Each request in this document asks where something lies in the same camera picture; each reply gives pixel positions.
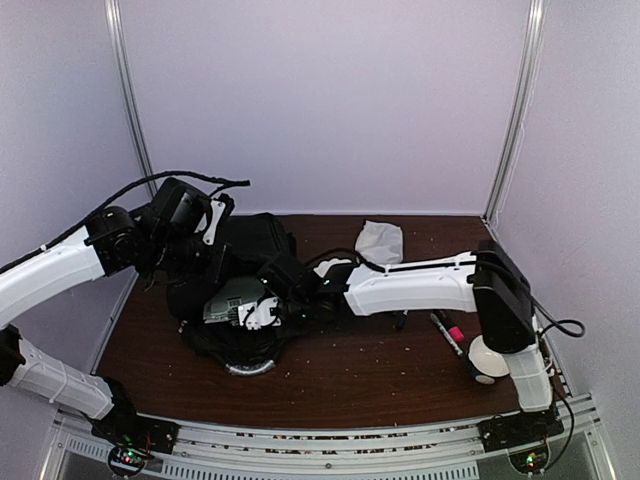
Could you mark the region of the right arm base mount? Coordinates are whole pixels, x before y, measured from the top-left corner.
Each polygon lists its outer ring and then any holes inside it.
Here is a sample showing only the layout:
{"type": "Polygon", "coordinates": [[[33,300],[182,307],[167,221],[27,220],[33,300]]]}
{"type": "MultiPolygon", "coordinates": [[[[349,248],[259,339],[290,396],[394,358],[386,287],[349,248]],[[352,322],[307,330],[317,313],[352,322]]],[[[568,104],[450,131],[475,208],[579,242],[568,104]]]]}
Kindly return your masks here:
{"type": "Polygon", "coordinates": [[[477,425],[486,453],[504,450],[511,467],[528,477],[551,465],[551,437],[564,432],[563,422],[551,411],[495,415],[477,425]]]}

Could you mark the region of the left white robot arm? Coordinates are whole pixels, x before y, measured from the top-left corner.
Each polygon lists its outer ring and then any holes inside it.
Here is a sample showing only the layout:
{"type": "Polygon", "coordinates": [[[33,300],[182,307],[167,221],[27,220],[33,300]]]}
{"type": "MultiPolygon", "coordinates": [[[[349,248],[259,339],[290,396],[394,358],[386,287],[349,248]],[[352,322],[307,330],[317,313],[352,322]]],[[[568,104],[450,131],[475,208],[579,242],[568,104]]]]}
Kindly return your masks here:
{"type": "Polygon", "coordinates": [[[228,207],[219,199],[138,211],[108,207],[58,244],[1,274],[1,383],[83,413],[123,444],[137,442],[144,424],[123,385],[82,372],[26,339],[13,320],[78,285],[128,268],[201,272],[213,254],[228,207]]]}

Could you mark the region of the grey notebook with barcode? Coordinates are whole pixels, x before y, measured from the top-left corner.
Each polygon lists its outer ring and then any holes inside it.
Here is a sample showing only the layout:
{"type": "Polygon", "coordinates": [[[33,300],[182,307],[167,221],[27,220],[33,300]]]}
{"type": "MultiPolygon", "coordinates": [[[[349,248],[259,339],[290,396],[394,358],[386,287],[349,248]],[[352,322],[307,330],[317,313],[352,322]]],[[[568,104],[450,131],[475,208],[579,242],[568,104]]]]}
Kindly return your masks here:
{"type": "Polygon", "coordinates": [[[232,326],[238,326],[238,307],[257,301],[264,291],[262,283],[252,276],[229,279],[222,289],[205,304],[204,323],[229,323],[232,326]]]}

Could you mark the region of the grey cloth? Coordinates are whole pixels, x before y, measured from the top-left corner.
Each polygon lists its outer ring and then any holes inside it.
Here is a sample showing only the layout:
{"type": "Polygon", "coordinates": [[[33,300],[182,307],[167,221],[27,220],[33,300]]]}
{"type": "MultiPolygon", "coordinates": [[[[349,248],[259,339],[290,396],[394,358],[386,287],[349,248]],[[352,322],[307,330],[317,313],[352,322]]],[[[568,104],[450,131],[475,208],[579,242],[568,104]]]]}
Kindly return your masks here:
{"type": "Polygon", "coordinates": [[[356,239],[355,250],[376,264],[399,264],[404,257],[404,235],[394,224],[366,220],[356,239]]]}

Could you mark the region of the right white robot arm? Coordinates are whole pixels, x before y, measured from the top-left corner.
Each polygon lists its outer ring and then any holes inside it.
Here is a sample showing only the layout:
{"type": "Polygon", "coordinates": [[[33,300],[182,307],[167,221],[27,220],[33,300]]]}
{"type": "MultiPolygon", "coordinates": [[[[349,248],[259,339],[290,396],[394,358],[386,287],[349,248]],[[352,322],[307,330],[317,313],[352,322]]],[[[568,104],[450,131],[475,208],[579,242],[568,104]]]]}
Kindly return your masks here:
{"type": "Polygon", "coordinates": [[[581,338],[585,325],[555,318],[534,296],[529,281],[506,251],[484,240],[454,256],[401,264],[376,263],[349,249],[327,250],[311,260],[293,262],[280,297],[311,305],[335,294],[356,316],[391,311],[449,310],[474,313],[485,345],[500,354],[522,412],[513,419],[519,440],[535,440],[551,424],[553,386],[541,341],[549,328],[581,338]]]}

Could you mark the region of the black student backpack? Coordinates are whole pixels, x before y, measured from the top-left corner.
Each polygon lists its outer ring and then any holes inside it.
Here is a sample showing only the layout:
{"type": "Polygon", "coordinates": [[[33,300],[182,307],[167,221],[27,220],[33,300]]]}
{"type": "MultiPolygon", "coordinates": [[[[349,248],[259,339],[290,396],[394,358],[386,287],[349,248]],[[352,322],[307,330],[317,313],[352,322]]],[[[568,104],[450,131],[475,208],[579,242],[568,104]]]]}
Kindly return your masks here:
{"type": "Polygon", "coordinates": [[[273,327],[249,330],[241,311],[271,294],[256,278],[269,260],[296,254],[296,240],[270,213],[233,216],[217,232],[214,257],[195,275],[172,279],[166,288],[170,314],[183,342],[196,355],[237,376],[257,376],[275,367],[287,338],[273,327]]]}

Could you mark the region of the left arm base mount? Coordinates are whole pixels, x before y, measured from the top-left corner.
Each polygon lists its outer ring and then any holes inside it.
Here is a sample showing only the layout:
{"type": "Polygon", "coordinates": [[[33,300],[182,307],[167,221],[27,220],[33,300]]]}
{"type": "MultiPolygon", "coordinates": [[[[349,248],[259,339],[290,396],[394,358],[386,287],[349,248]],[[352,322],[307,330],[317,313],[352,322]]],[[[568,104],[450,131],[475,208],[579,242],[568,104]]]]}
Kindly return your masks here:
{"type": "Polygon", "coordinates": [[[120,478],[141,473],[157,454],[171,454],[179,433],[175,422],[136,415],[132,419],[91,419],[95,437],[108,441],[107,466],[120,478]]]}

